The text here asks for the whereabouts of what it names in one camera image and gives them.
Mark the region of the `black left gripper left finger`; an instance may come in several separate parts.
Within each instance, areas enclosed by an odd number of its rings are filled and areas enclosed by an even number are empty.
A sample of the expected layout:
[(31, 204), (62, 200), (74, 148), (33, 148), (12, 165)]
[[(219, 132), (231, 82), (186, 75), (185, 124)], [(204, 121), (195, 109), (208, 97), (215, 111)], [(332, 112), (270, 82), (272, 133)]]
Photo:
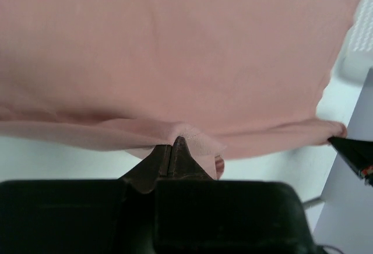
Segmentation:
[(121, 177), (121, 180), (139, 193), (150, 193), (156, 181), (166, 177), (172, 146), (158, 145), (139, 164)]

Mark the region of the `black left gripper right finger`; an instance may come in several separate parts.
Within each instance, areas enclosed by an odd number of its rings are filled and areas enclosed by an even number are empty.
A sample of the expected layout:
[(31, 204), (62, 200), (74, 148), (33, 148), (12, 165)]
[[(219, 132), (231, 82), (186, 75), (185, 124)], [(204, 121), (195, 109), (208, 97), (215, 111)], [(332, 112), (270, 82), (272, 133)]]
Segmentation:
[(170, 155), (168, 177), (172, 179), (212, 180), (207, 172), (193, 159), (184, 137), (177, 137)]

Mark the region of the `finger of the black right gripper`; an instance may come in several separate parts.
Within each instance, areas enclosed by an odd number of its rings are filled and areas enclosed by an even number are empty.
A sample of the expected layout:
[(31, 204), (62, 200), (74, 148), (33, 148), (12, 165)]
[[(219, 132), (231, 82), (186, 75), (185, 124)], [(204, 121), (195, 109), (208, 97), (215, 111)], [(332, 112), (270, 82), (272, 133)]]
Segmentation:
[(331, 137), (328, 142), (356, 176), (372, 187), (372, 141)]

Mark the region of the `pink pixel-print t-shirt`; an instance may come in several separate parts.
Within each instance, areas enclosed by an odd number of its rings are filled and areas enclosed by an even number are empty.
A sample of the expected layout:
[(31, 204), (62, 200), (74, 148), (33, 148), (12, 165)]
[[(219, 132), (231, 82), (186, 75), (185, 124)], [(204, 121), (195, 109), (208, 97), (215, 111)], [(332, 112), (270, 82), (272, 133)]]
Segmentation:
[(1, 0), (1, 133), (223, 161), (345, 136), (316, 115), (360, 0)]

